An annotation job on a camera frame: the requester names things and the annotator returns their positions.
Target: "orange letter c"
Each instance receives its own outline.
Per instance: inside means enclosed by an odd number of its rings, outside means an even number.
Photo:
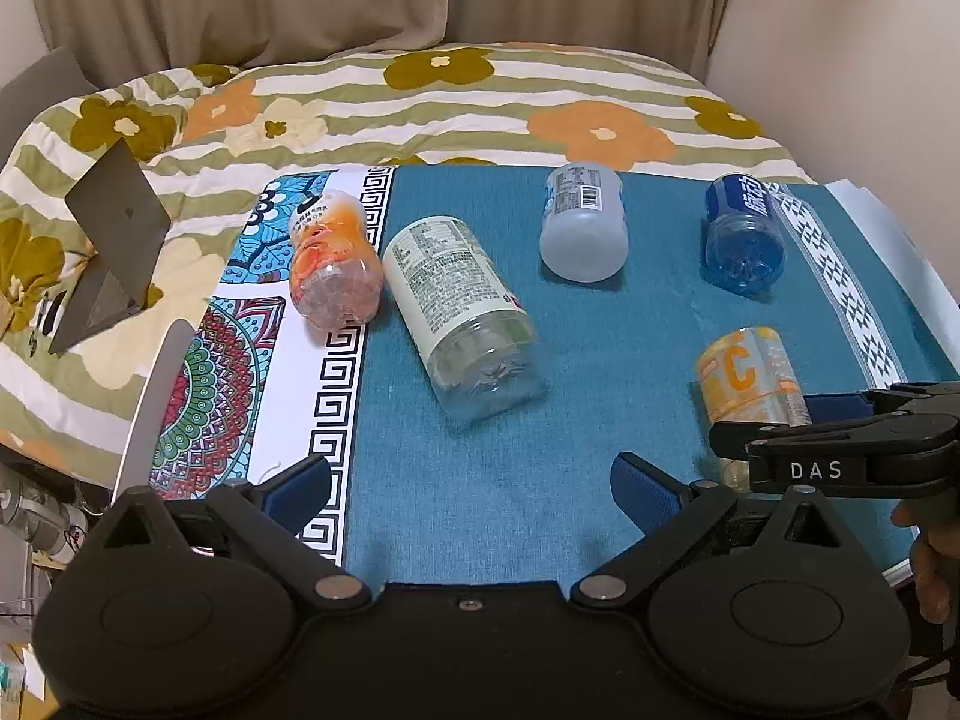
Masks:
[[[750,389],[757,381],[757,370],[753,367],[748,367],[747,370],[743,373],[743,378],[736,372],[736,365],[733,365],[733,358],[737,357],[740,360],[745,357],[750,357],[750,352],[748,352],[743,346],[731,346],[723,355],[723,370],[727,375],[727,381],[730,382],[730,386],[737,391],[743,391],[743,389]]]

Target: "orange juice bottle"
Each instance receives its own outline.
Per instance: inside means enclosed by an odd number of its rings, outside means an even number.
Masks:
[[[290,215],[290,296],[320,330],[333,332],[373,319],[383,266],[367,241],[363,205],[345,191],[308,197]]]

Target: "finger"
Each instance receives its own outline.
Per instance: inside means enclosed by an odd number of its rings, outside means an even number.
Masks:
[[[910,568],[913,570],[920,614],[930,623],[943,623],[950,610],[950,592],[947,583],[937,574],[938,555],[923,536],[910,549]]]
[[[917,524],[917,519],[910,511],[910,505],[906,501],[896,504],[894,511],[890,512],[890,521],[898,528],[909,528]]]
[[[928,529],[926,540],[941,555],[960,557],[960,520]]]

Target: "floral bedspread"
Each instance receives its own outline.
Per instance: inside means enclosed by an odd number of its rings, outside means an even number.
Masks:
[[[64,196],[125,138],[172,226],[150,308],[47,348],[93,251]],[[544,44],[354,53],[164,71],[55,105],[0,172],[0,442],[112,486],[152,359],[196,327],[263,187],[344,164],[562,165],[711,179],[808,177],[761,126],[670,65]]]

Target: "blue table cloth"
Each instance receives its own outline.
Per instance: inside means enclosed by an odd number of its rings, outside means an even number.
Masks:
[[[823,187],[774,186],[789,232],[766,298],[701,277],[707,184],[629,173],[630,255],[595,285],[539,259],[544,181],[536,167],[402,167],[382,241],[418,218],[472,228],[520,296],[548,354],[549,394],[469,428],[446,420],[397,308],[368,327],[355,418],[344,566],[383,581],[573,581],[641,533],[613,504],[611,463],[631,450],[688,482],[715,476],[693,364],[748,325],[781,333],[806,394],[957,378],[920,316]],[[912,535],[893,502],[836,500],[877,565]]]

